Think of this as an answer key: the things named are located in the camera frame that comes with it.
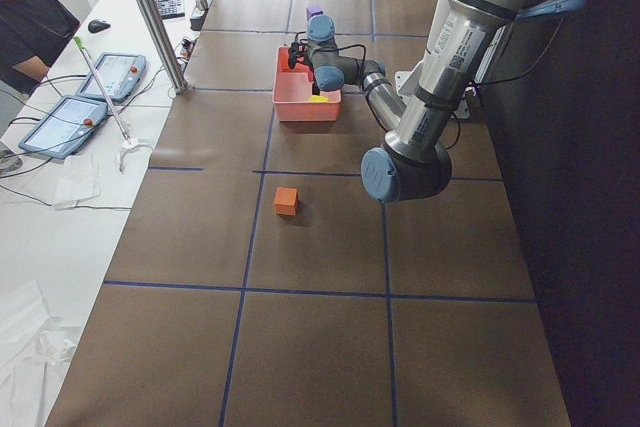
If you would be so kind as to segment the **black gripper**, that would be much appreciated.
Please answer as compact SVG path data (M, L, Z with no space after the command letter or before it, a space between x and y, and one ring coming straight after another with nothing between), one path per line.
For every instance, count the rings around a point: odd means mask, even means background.
M306 67L307 80L312 85L312 95L320 95L320 89L318 88L318 84L316 82L314 70L307 66Z

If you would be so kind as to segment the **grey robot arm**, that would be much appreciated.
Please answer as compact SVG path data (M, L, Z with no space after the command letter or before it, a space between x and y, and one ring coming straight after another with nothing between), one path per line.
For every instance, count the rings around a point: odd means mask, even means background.
M361 161L367 193L382 203L439 194L451 179L451 160L439 138L473 80L496 32L516 20L580 9L586 0L438 0L423 60L414 69L411 95L402 99L372 60L343 56L327 15L307 24L303 58L318 87L356 85L386 134Z

